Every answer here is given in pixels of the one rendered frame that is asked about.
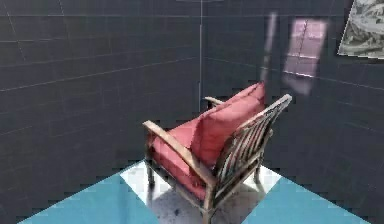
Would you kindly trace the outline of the grey framed wall picture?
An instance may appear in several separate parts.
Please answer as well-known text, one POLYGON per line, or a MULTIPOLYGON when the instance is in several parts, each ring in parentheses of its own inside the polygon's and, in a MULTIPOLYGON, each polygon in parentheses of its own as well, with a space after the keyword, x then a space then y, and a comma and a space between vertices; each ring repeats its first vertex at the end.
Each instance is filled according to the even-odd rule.
POLYGON ((338 54, 384 60, 384 0, 354 0, 338 54))

